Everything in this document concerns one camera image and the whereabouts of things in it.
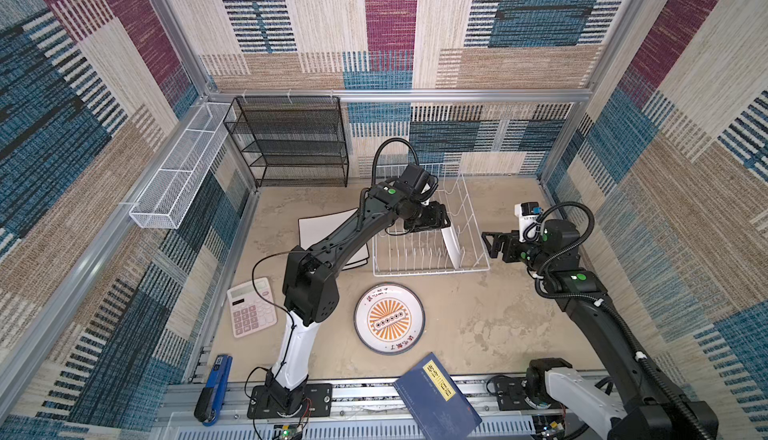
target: white wire rack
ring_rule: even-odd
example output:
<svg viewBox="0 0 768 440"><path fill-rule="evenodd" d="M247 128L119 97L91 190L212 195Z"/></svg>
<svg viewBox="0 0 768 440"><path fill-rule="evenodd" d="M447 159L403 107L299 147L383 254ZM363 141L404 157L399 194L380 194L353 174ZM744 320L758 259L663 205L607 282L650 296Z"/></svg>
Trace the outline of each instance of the white wire rack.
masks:
<svg viewBox="0 0 768 440"><path fill-rule="evenodd" d="M226 139L230 104L207 102L176 141L130 209L141 228L178 228Z"/></svg>
<svg viewBox="0 0 768 440"><path fill-rule="evenodd" d="M438 178L438 189L432 200L446 206L451 228L458 239L461 262L458 268L453 265L440 231L404 234L402 221L398 220L389 232L402 235L389 235L382 231L373 238L373 274L377 277L401 277L490 270L475 211L458 163L424 164L421 167ZM405 168L405 165L379 165L376 167L377 178L397 177Z"/></svg>

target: calculator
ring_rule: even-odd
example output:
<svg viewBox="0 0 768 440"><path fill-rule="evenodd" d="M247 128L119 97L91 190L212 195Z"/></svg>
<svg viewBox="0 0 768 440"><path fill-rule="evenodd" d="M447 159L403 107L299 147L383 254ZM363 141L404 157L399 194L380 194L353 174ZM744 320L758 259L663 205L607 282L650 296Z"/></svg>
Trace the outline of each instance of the calculator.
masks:
<svg viewBox="0 0 768 440"><path fill-rule="evenodd" d="M272 299L272 289L266 277L255 280L256 288L262 297L268 301ZM238 339L249 333L264 330L277 323L277 315L274 305L262 301L251 282L241 283L226 291L230 300L230 314L232 315L232 331Z"/></svg>

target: blue book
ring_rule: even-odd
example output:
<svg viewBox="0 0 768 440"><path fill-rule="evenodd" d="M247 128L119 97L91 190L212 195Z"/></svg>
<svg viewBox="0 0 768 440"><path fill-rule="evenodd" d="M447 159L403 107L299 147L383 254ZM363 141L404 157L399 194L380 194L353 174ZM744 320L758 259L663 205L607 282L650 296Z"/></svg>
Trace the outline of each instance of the blue book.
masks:
<svg viewBox="0 0 768 440"><path fill-rule="evenodd" d="M482 422L434 353L398 378L395 389L427 440L462 440Z"/></svg>

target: patterned fabric wall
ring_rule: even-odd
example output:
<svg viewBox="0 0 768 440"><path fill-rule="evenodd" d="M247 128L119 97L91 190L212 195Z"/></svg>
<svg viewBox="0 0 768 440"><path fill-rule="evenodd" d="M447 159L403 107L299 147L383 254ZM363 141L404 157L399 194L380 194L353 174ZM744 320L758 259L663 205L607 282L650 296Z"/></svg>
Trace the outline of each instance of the patterned fabric wall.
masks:
<svg viewBox="0 0 768 440"><path fill-rule="evenodd" d="M649 0L548 179L595 212L596 271L723 438L768 438L767 32L768 0Z"/></svg>
<svg viewBox="0 0 768 440"><path fill-rule="evenodd" d="M0 361L197 93L149 0L0 0Z"/></svg>
<svg viewBox="0 0 768 440"><path fill-rule="evenodd" d="M170 0L222 90L584 85L622 0Z"/></svg>
<svg viewBox="0 0 768 440"><path fill-rule="evenodd" d="M131 229L0 438L148 437L166 387L184 380L245 208L234 155L221 148L178 230Z"/></svg>
<svg viewBox="0 0 768 440"><path fill-rule="evenodd" d="M421 163L456 163L473 175L534 175L570 110L570 103L342 105L350 177L370 178L376 149L392 137L409 140ZM391 144L379 163L406 163L406 157L407 147Z"/></svg>

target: decorative plate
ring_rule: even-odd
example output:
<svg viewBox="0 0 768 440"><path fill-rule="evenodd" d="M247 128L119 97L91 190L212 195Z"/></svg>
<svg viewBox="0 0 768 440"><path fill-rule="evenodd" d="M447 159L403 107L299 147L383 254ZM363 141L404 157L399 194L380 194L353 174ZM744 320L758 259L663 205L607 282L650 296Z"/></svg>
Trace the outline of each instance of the decorative plate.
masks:
<svg viewBox="0 0 768 440"><path fill-rule="evenodd" d="M355 330L371 350L384 355L402 353L424 332L424 307L416 294L402 285L381 283L357 303Z"/></svg>

